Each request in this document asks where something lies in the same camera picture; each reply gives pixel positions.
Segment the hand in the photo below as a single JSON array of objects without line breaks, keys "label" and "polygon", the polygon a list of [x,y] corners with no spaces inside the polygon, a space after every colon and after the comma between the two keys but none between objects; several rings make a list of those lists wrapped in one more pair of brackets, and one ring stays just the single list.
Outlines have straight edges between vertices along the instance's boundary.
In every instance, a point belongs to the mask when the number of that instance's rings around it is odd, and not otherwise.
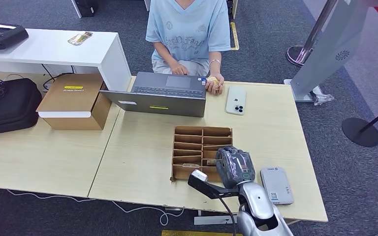
[{"label": "hand", "polygon": [[189,75],[188,69],[182,64],[178,62],[171,64],[170,69],[172,70],[172,74],[174,75]]},{"label": "hand", "polygon": [[211,73],[210,76],[214,76],[218,80],[218,84],[212,81],[207,81],[205,89],[213,95],[222,94],[222,90],[224,88],[224,77],[220,73]]}]

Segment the brown box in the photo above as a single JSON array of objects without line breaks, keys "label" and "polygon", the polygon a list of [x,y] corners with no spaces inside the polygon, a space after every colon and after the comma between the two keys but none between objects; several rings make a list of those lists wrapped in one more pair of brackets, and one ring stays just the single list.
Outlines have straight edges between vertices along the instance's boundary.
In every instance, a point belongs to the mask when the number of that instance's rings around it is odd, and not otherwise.
[{"label": "brown box", "polygon": [[231,128],[176,126],[170,180],[189,179],[192,171],[200,170],[208,181],[221,182],[214,164],[217,150],[224,146],[232,146]]},{"label": "brown box", "polygon": [[37,112],[53,129],[102,130],[111,107],[111,101],[99,93],[103,86],[96,74],[60,76]]}]

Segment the gray power bank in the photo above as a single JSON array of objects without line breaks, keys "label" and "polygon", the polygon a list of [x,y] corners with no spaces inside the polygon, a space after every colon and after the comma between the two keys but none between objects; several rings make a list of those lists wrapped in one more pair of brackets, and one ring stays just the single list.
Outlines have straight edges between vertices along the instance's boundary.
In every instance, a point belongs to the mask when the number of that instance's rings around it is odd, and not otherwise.
[{"label": "gray power bank", "polygon": [[287,175],[282,167],[266,167],[260,170],[261,182],[269,199],[275,205],[288,205],[293,203]]}]

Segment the laptop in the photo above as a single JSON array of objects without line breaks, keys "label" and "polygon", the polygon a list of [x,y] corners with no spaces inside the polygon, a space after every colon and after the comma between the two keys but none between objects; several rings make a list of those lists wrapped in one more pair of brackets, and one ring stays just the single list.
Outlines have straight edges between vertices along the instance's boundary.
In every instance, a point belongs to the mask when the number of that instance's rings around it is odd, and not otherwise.
[{"label": "laptop", "polygon": [[125,111],[203,117],[205,83],[199,76],[138,72],[131,92],[100,92]]}]

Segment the laptop keyboard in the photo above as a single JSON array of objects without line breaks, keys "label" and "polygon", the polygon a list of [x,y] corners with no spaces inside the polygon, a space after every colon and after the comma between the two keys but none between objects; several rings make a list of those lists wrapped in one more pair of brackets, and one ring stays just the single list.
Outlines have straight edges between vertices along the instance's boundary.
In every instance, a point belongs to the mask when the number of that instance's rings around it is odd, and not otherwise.
[{"label": "laptop keyboard", "polygon": [[159,95],[170,95],[170,96],[181,96],[181,97],[202,97],[203,91],[193,91],[184,89],[170,89],[170,88],[152,88],[152,87],[140,87],[136,86],[133,92],[137,93],[148,93],[148,94],[159,94]]}]

